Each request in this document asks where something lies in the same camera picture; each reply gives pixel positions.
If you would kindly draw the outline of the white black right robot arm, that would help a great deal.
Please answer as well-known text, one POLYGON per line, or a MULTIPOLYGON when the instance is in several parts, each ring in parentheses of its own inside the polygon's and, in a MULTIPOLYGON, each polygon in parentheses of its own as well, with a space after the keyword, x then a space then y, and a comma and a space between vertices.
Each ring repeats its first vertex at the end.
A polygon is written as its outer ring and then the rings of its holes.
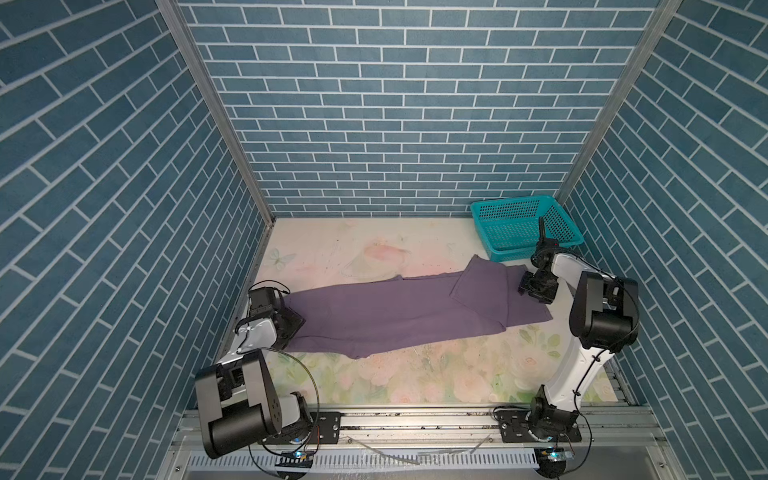
POLYGON ((560 284, 567 284, 572 293, 568 325, 573 340, 554 376, 537 391, 527 417, 533 437, 552 441, 571 435, 582 395, 596 378, 598 365, 636 341, 639 286, 561 247, 537 250, 531 263, 536 271, 523 276, 521 294, 550 304, 560 284))

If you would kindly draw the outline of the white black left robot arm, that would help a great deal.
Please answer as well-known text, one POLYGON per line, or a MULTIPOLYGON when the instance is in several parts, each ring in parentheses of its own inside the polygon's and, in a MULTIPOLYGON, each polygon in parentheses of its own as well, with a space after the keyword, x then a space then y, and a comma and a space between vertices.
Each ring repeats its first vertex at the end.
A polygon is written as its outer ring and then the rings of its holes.
POLYGON ((304 397, 278 395, 265 354, 275 352, 284 323, 258 307, 235 327, 230 350, 197 372, 195 393, 202 444, 212 459, 256 443, 308 441, 318 430, 304 397))

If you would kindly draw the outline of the purple trousers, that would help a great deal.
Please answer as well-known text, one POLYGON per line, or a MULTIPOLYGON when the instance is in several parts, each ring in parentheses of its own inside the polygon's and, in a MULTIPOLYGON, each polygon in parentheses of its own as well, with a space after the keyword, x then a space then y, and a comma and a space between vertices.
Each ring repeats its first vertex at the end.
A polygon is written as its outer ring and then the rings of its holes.
POLYGON ((288 348, 360 359, 547 322, 548 307, 518 291, 526 271, 475 256, 459 272, 293 293, 286 305, 305 323, 288 348))

